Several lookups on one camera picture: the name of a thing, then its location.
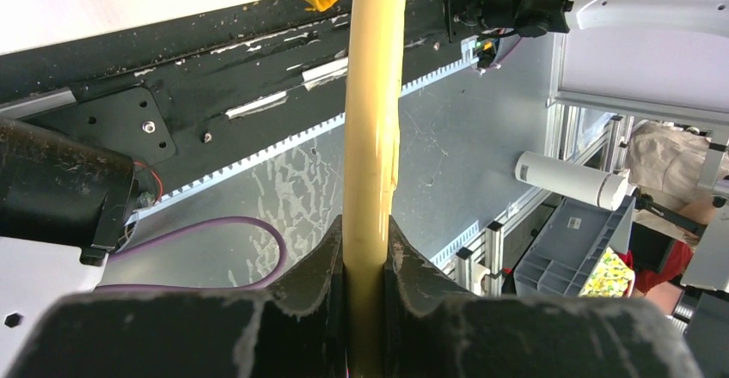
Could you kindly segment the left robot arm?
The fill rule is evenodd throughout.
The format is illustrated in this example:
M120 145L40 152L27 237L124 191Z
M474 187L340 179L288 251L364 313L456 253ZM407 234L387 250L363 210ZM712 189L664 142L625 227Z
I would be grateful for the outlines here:
M128 155L1 121L8 377L360 377L342 230L259 287L101 287L138 195ZM375 377L698 377L677 330L626 298L479 297L389 227Z

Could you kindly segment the yellow plastic hanger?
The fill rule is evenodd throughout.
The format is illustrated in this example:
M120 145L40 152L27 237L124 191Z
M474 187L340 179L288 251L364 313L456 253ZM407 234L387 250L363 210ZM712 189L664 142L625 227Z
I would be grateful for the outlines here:
M383 268L397 182L405 5L352 1L342 215L352 377L384 374Z

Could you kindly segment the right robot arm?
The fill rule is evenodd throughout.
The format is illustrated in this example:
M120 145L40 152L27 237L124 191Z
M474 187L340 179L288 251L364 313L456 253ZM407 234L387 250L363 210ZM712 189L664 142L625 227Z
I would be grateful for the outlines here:
M444 0L451 41L501 30L503 37L601 27L728 35L728 0Z

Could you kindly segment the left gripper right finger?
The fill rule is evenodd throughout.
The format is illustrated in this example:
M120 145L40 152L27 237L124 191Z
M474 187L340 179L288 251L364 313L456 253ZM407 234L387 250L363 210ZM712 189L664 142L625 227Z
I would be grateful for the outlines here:
M386 377L698 377L679 332L634 298L480 297L389 225Z

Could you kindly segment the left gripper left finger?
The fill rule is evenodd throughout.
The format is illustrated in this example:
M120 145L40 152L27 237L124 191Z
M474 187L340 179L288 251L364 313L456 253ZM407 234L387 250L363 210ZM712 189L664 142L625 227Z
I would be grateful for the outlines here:
M343 377L341 221L258 290L102 291L64 297L11 377Z

